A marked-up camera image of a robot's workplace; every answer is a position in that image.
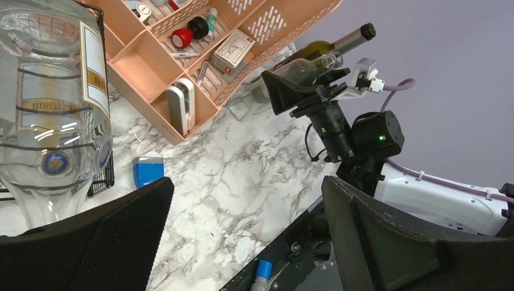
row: peach organizer tray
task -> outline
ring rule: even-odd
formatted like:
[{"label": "peach organizer tray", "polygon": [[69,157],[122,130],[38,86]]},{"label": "peach organizer tray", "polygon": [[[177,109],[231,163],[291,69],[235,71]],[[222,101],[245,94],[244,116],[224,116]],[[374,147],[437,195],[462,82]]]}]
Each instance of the peach organizer tray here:
[{"label": "peach organizer tray", "polygon": [[[111,83],[161,134],[176,145],[195,134],[227,102],[243,80],[268,59],[293,42],[342,0],[191,0],[177,11],[159,0],[140,0],[152,10],[147,25],[124,0],[82,0],[103,9],[107,74]],[[214,41],[195,41],[186,52],[199,57],[175,59],[171,52],[183,52],[170,41],[172,32],[185,27],[195,16],[206,16],[210,7],[218,10]],[[253,61],[232,83],[209,65],[201,87],[196,84],[199,69],[231,32],[239,29],[256,41]],[[182,136],[170,124],[166,88],[178,78],[195,83],[196,125]]]}]

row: gray wall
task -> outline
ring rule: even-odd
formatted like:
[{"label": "gray wall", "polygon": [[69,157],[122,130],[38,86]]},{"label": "gray wall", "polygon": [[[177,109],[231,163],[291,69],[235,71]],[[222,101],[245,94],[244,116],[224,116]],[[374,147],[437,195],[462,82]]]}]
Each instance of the gray wall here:
[{"label": "gray wall", "polygon": [[[389,105],[406,136],[395,160],[479,186],[514,183],[514,1],[344,0],[295,44],[332,42],[366,22],[377,37],[346,54],[346,65],[373,58],[390,85],[417,80]],[[385,98],[341,107],[353,120]]]}]

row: marble tabletop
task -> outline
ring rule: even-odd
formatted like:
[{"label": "marble tabletop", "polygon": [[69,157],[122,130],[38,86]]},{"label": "marble tabletop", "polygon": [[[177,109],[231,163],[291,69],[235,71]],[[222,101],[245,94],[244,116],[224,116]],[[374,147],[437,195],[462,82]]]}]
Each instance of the marble tabletop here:
[{"label": "marble tabletop", "polygon": [[[248,79],[294,49],[290,45]],[[307,118],[268,110],[240,122],[224,108],[191,140],[172,146],[111,93],[116,184],[84,209],[135,190],[134,158],[164,158],[176,188],[147,290],[219,290],[319,198],[313,183],[335,172],[333,164],[307,156]],[[322,149],[315,134],[309,141],[313,152]],[[0,204],[0,221],[0,235],[26,230],[13,202]]]}]

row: cable clip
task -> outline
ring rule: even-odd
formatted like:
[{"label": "cable clip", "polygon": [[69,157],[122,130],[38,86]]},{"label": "cable clip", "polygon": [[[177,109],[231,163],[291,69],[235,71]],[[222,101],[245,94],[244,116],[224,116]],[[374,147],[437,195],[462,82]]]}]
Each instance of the cable clip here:
[{"label": "cable clip", "polygon": [[425,175],[425,172],[419,171],[419,176],[416,178],[416,181],[421,181],[423,179],[423,175]]},{"label": "cable clip", "polygon": [[487,189],[486,200],[493,201],[493,199],[491,198],[492,193],[493,193],[492,189]]}]

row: red object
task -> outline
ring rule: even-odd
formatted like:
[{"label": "red object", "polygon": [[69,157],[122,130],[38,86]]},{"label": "red object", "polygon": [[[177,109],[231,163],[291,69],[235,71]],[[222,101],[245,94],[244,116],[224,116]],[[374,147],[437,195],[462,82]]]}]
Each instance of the red object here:
[{"label": "red object", "polygon": [[174,46],[183,49],[193,41],[193,31],[189,28],[179,28],[172,33],[171,39]]},{"label": "red object", "polygon": [[168,4],[170,4],[170,7],[173,9],[173,11],[177,11],[178,8],[180,8],[180,7],[178,7],[178,5],[176,5],[174,0],[170,0],[170,2]]}]

